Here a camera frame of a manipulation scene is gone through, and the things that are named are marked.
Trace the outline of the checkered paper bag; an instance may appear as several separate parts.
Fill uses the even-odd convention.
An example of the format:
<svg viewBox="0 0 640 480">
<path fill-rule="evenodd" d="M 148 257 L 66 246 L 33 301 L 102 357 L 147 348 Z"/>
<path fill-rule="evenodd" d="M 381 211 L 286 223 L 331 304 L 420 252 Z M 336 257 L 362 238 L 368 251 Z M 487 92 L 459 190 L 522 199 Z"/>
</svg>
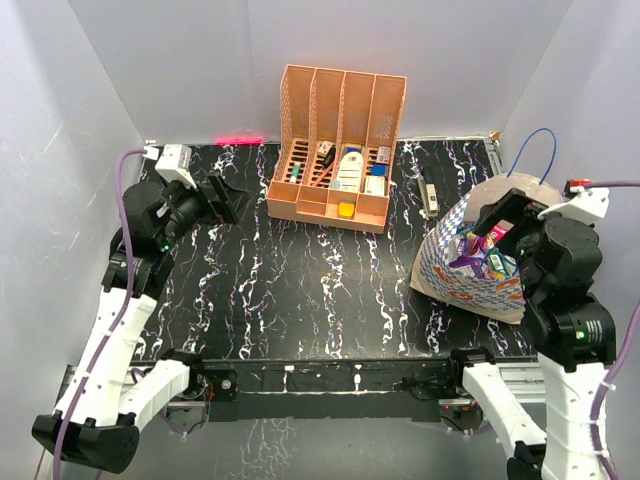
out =
<svg viewBox="0 0 640 480">
<path fill-rule="evenodd" d="M 469 267 L 449 266 L 453 253 L 450 243 L 460 224 L 476 222 L 482 206 L 498 201 L 512 188 L 547 206 L 562 201 L 559 190 L 528 174 L 502 174 L 479 183 L 425 236 L 413 263 L 410 287 L 474 314 L 519 324 L 524 316 L 524 299 L 517 273 L 505 279 L 478 278 Z"/>
</svg>

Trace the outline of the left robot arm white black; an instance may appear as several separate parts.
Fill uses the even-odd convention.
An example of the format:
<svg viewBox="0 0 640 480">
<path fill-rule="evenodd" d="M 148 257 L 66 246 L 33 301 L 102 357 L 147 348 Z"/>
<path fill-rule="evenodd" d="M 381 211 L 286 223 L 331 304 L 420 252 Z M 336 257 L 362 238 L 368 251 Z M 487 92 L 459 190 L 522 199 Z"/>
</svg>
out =
<svg viewBox="0 0 640 480">
<path fill-rule="evenodd" d="M 143 376 L 130 363 L 173 267 L 172 249 L 196 227 L 236 224 L 250 193 L 213 174 L 193 186 L 141 181 L 118 190 L 121 227 L 102 280 L 99 310 L 79 365 L 50 414 L 36 417 L 32 436 L 53 456 L 53 476 L 70 462 L 119 474 L 143 429 L 181 395 L 209 390 L 202 358 L 171 349 Z"/>
</svg>

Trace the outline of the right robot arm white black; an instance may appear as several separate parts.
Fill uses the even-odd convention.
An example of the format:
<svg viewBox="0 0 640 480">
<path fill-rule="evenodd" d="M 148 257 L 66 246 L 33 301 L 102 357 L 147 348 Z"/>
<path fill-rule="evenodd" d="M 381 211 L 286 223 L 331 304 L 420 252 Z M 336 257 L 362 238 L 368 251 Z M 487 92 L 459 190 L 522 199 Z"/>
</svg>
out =
<svg viewBox="0 0 640 480">
<path fill-rule="evenodd" d="M 546 425 L 539 427 L 507 386 L 486 348 L 455 349 L 445 378 L 471 396 L 493 428 L 510 479 L 611 479 L 606 443 L 606 376 L 616 360 L 616 327 L 591 294 L 603 255 L 590 220 L 567 203 L 547 207 L 519 189 L 480 210 L 474 231 L 501 221 L 511 227 L 498 247 L 513 257 L 524 297 L 524 323 L 545 388 Z"/>
</svg>

